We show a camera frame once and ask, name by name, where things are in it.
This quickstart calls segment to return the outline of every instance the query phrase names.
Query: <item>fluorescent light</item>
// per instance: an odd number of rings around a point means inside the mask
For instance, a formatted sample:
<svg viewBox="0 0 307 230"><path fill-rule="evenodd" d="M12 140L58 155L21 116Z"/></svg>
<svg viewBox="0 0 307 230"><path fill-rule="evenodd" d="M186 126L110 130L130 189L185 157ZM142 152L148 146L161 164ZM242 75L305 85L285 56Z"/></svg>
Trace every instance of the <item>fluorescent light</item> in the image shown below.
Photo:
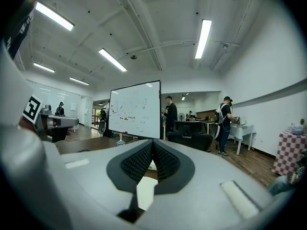
<svg viewBox="0 0 307 230"><path fill-rule="evenodd" d="M113 56L111 56L104 48L101 49L99 53L106 57L109 61L111 61L111 63L113 63L121 71L127 71L127 69L123 67L117 60L115 60Z"/></svg>
<svg viewBox="0 0 307 230"><path fill-rule="evenodd" d="M47 67L43 67L43 66L41 66L41 65L39 65L39 64L37 64L37 63L34 63L34 65L37 66L37 67L39 67L39 68L42 68L42 69L44 69L44 70L54 72L54 70L52 70L52 69L50 69L50 68L47 68Z"/></svg>
<svg viewBox="0 0 307 230"><path fill-rule="evenodd" d="M202 20L201 36L200 36L200 40L198 42L198 47L197 47L195 59L200 59L202 54L203 54L203 51L205 49L207 39L208 39L208 36L209 36L210 27L211 27L211 21Z"/></svg>
<svg viewBox="0 0 307 230"><path fill-rule="evenodd" d="M50 19L59 23L61 26L65 27L69 31L71 31L72 28L74 27L74 24L72 24L68 20L64 19L58 13L54 12L52 9L48 8L46 5L43 5L40 2L37 2L35 8L36 8L36 10L42 12L44 15L48 16Z"/></svg>
<svg viewBox="0 0 307 230"><path fill-rule="evenodd" d="M74 79L74 78L69 78L69 79L74 80L74 81L79 82L79 83L83 83L83 84L85 84L85 85L89 85L89 84L88 84L88 83L86 83L86 82L82 82L82 81L77 80L77 79Z"/></svg>

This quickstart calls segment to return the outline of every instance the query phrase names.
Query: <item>checkered tablecloth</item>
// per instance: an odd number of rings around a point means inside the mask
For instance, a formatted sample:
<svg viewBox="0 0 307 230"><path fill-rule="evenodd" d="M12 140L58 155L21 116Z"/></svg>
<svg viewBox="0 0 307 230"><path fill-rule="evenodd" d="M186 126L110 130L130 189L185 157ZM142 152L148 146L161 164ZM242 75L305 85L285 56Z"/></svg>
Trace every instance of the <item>checkered tablecloth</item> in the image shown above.
<svg viewBox="0 0 307 230"><path fill-rule="evenodd" d="M307 130L303 135L292 134L292 128L288 127L279 135L279 147L272 172L280 175L287 175L297 167L296 161L301 156L303 150L307 149Z"/></svg>

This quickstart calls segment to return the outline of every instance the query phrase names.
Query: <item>sticker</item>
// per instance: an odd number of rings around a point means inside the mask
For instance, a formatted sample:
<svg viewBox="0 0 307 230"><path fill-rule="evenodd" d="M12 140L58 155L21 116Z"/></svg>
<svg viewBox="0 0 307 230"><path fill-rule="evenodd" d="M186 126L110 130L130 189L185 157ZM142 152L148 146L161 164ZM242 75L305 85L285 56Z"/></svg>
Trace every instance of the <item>sticker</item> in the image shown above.
<svg viewBox="0 0 307 230"><path fill-rule="evenodd" d="M38 99L35 95L32 95L27 105L25 106L23 116L28 119L31 123L35 124L38 114L42 109L43 102Z"/></svg>

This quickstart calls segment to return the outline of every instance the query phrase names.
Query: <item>white table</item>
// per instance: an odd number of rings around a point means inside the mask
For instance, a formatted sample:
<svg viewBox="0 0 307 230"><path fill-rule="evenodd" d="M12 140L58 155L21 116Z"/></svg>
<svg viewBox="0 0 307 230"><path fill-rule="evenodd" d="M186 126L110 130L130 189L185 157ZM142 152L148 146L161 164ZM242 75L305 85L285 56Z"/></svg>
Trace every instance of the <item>white table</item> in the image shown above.
<svg viewBox="0 0 307 230"><path fill-rule="evenodd" d="M212 121L201 121L201 122L203 122L204 124L207 124L207 135L208 135L209 134L209 125L214 124L214 122L212 122Z"/></svg>
<svg viewBox="0 0 307 230"><path fill-rule="evenodd" d="M230 126L229 135L234 137L234 143L236 143L236 140L239 141L238 148L236 150L237 155L239 155L240 153L241 142L243 141L243 136L250 135L249 145L248 145L248 150L250 150L251 141L252 141L254 133L256 133L256 129L253 125L243 126L243 127Z"/></svg>

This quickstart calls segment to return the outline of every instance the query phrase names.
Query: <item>backpack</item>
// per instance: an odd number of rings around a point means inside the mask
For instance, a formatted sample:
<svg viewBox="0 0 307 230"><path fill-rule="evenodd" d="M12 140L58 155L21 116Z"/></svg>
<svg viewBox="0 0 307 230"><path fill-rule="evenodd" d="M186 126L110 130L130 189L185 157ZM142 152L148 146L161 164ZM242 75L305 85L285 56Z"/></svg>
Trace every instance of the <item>backpack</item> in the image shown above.
<svg viewBox="0 0 307 230"><path fill-rule="evenodd" d="M100 110L99 119L100 119L100 121L105 121L106 120L106 111L105 110Z"/></svg>
<svg viewBox="0 0 307 230"><path fill-rule="evenodd" d="M222 108L226 105L227 104L225 104L225 103L222 106L219 105L219 107L215 110L215 117L214 117L215 123L221 124L222 122L224 122L226 116L223 117Z"/></svg>

